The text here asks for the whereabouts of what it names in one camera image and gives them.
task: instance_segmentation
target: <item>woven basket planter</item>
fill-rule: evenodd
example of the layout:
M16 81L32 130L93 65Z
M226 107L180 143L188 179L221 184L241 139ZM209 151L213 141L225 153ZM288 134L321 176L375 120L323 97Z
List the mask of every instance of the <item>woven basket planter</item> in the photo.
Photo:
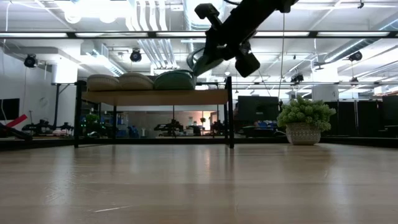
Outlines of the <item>woven basket planter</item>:
M312 146L321 140L321 131L307 123L287 124L286 135L293 145Z

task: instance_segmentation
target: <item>black robotic arm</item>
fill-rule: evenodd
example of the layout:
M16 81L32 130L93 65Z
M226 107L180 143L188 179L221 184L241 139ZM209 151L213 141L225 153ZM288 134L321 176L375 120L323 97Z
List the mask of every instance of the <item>black robotic arm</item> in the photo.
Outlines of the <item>black robotic arm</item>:
M195 12L200 19L207 18L211 28L206 31L205 49L193 68L194 74L198 76L233 57L236 58L235 68L242 77L255 72L260 63L251 53L249 39L275 10L288 13L297 1L242 0L224 23L218 19L220 13L212 4L199 4Z

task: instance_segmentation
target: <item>shelf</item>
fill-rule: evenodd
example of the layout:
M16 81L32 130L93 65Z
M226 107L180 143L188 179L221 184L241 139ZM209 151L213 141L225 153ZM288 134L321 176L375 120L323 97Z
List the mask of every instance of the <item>shelf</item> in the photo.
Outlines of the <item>shelf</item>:
M223 105L227 90L89 91L84 100L112 106Z

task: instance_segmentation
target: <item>ceiling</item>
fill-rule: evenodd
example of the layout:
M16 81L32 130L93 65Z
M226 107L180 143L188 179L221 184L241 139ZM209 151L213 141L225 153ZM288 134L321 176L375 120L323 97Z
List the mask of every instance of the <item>ceiling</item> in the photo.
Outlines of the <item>ceiling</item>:
M172 0L166 1L165 20L168 30L189 30L185 22L183 4L198 4L199 2L214 2L205 0ZM265 20L258 30L377 30L377 25L388 20L398 19L398 1L382 0L382 1L363 1L365 7L357 9L359 1L342 1L342 0L300 0L292 9L291 13L281 14L273 13ZM6 9L9 1L0 0L0 29L6 30ZM56 8L58 4L54 1L41 1L45 7ZM114 10L116 17L112 23L101 22L97 17L83 17L76 24L69 24L65 21L64 11L61 9L39 9L40 4L35 0L13 1L8 10L8 31L128 31L126 20L123 17L125 13L122 9L128 7L128 1L112 1L109 11ZM234 8L233 5L220 3L223 5L223 16L221 20L229 15ZM146 2L147 23L149 26L149 2ZM172 39L171 46L180 68L188 68L185 62L186 56L192 50L192 45L187 43L189 40ZM305 66L299 66L298 70L292 70L303 60L316 61L320 55L325 55L342 45L350 42L350 39L252 39L251 47L253 53L261 62L260 69L247 78L241 78L237 75L234 68L234 60L223 62L221 65L212 70L211 74L206 76L206 80L222 81L228 72L233 76L233 81L251 82L261 81L260 74L270 82L279 82L281 76L283 79L290 81L289 78L297 72L302 72L305 81L312 80L313 69L311 63L303 63ZM81 52L82 40L10 40L7 41L8 47L57 47L64 52L85 62L85 54ZM142 61L132 63L129 55L133 48L140 48L137 40L128 39L101 39L93 41L95 46L104 44L109 49L109 58L121 69L125 71L142 72L150 74L151 62L142 54ZM382 39L375 44L369 45L361 52L363 54L362 61L354 62L351 69L351 62L347 60L339 60L335 63L327 65L338 70L338 79L345 82L349 81L353 75L375 70L383 65L396 61L398 49L394 47L398 45L397 39ZM380 56L373 56L387 51ZM85 67L79 70L79 76L87 77L88 75L98 72L106 73L103 69L96 65L87 63ZM398 74L397 67L391 67L382 72L375 73L360 81L375 81L384 77L394 77ZM366 86L364 91L371 91L373 86ZM239 86L239 88L248 88L248 86Z

